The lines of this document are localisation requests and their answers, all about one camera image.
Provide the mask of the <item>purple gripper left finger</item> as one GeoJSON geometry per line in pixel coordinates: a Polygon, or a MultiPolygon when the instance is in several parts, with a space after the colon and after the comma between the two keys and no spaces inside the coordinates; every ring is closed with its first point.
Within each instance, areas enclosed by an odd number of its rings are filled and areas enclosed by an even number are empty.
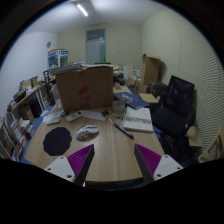
{"type": "Polygon", "coordinates": [[[83,186],[94,154],[94,145],[88,145],[68,157],[59,156],[45,168],[45,171],[83,186]]]}

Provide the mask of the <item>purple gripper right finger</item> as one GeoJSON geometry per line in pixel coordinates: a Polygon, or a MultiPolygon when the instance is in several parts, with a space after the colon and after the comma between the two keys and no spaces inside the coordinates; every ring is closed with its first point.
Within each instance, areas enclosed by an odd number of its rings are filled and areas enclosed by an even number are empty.
{"type": "Polygon", "coordinates": [[[139,144],[135,145],[134,155],[142,173],[144,184],[160,180],[182,169],[182,166],[171,156],[161,156],[139,144]]]}

